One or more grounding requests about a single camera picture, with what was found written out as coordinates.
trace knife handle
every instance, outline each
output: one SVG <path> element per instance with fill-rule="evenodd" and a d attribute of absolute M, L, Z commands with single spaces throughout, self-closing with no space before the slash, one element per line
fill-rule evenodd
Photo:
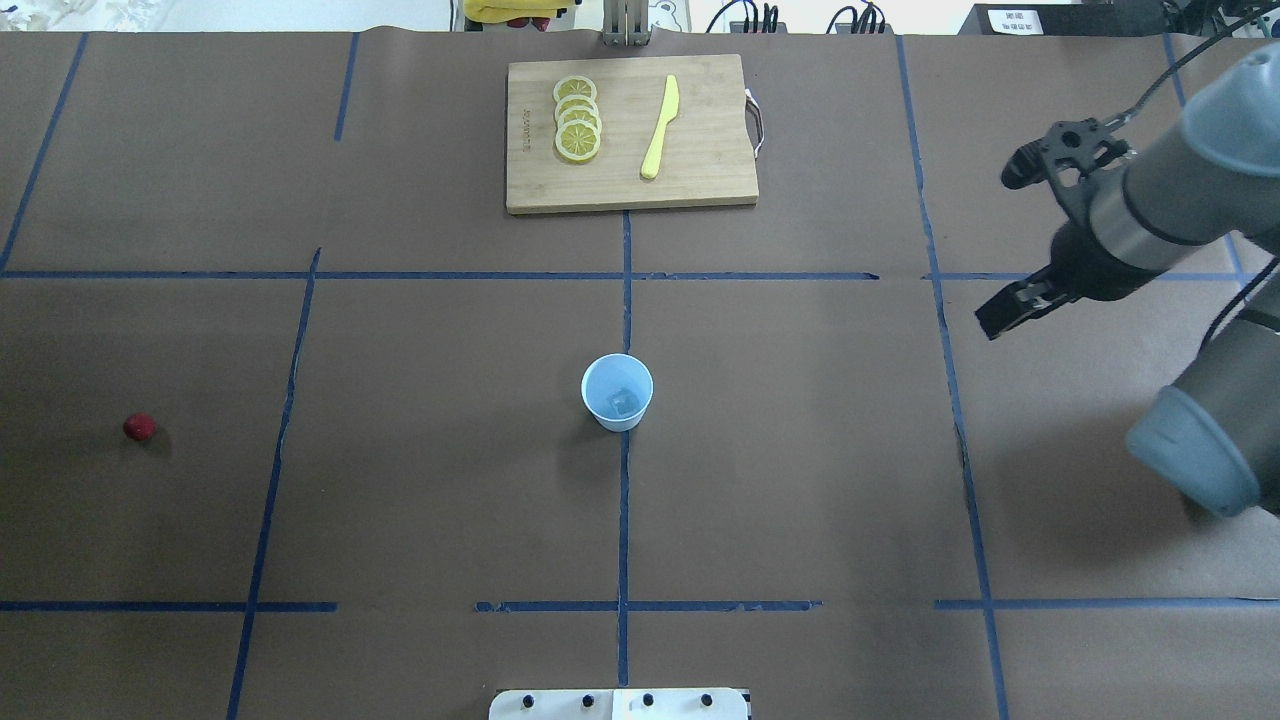
<path fill-rule="evenodd" d="M 640 177 L 645 179 L 658 177 L 658 168 L 662 165 L 662 143 L 667 140 L 667 123 L 669 122 L 658 120 L 658 127 L 653 128 L 649 151 L 644 154 L 644 163 L 640 163 Z"/>

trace lemon slice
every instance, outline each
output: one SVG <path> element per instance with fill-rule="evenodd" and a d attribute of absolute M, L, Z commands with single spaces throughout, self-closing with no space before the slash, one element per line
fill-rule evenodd
<path fill-rule="evenodd" d="M 586 120 L 595 126 L 595 129 L 602 129 L 600 115 L 586 105 L 573 105 L 566 109 L 558 118 L 556 118 L 556 127 L 563 127 L 566 123 L 571 123 L 573 120 Z"/>
<path fill-rule="evenodd" d="M 556 151 L 570 163 L 586 163 L 600 151 L 600 131 L 588 120 L 570 120 L 556 131 Z"/>
<path fill-rule="evenodd" d="M 552 90 L 552 100 L 557 102 L 568 95 L 584 95 L 591 100 L 598 97 L 595 92 L 595 83 L 591 82 L 591 78 L 582 76 L 568 76 L 566 78 L 561 78 L 561 81 L 556 83 L 556 90 Z"/>
<path fill-rule="evenodd" d="M 590 108 L 596 117 L 600 115 L 600 109 L 595 106 L 595 100 L 591 100 L 585 95 L 566 95 L 564 97 L 561 97 L 559 102 L 556 104 L 556 117 L 559 118 L 564 114 L 564 110 L 577 106 Z"/>

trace robotic arm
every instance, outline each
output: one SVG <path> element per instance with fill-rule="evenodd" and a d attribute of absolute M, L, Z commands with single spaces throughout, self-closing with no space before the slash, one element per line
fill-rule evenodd
<path fill-rule="evenodd" d="M 1010 188 L 1048 181 L 1068 222 L 1048 265 L 977 311 L 989 340 L 1082 297 L 1126 297 L 1229 231 L 1280 255 L 1280 44 L 1197 94 L 1135 158 L 1111 136 L 1134 111 L 1055 123 L 1005 168 Z M 1128 447 L 1217 515 L 1280 512 L 1280 279 L 1160 392 Z"/>

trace cutting board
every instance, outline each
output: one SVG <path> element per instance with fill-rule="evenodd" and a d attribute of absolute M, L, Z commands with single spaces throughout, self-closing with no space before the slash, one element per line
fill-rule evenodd
<path fill-rule="evenodd" d="M 680 114 L 667 127 L 662 170 L 640 177 L 667 76 Z M 554 147 L 552 90 L 564 76 L 595 82 L 599 154 L 581 165 Z M 682 55 L 512 63 L 507 70 L 507 211 L 584 213 L 641 208 L 750 205 L 759 196 L 739 55 Z"/>

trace sliced lemon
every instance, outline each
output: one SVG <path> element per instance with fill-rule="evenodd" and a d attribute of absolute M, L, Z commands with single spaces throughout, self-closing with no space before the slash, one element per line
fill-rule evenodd
<path fill-rule="evenodd" d="M 586 163 L 600 151 L 600 129 L 588 120 L 570 120 L 556 131 L 556 151 L 570 163 Z"/>
<path fill-rule="evenodd" d="M 600 109 L 595 106 L 595 100 L 591 100 L 585 95 L 566 95 L 564 97 L 561 97 L 559 102 L 556 104 L 556 117 L 559 118 L 564 114 L 564 110 L 577 106 L 590 108 L 596 117 L 600 114 Z"/>
<path fill-rule="evenodd" d="M 595 110 L 591 110 L 586 105 L 573 105 L 571 108 L 567 108 L 563 113 L 559 114 L 558 118 L 556 118 L 556 127 L 562 127 L 566 123 L 571 123 L 573 120 L 586 120 L 593 126 L 595 126 L 595 129 L 600 129 L 600 115 L 598 115 Z"/>
<path fill-rule="evenodd" d="M 582 76 L 568 76 L 566 78 L 561 78 L 561 81 L 556 83 L 556 90 L 552 90 L 552 100 L 557 102 L 568 95 L 585 95 L 591 100 L 598 97 L 595 92 L 595 83 L 591 82 L 591 78 Z"/>

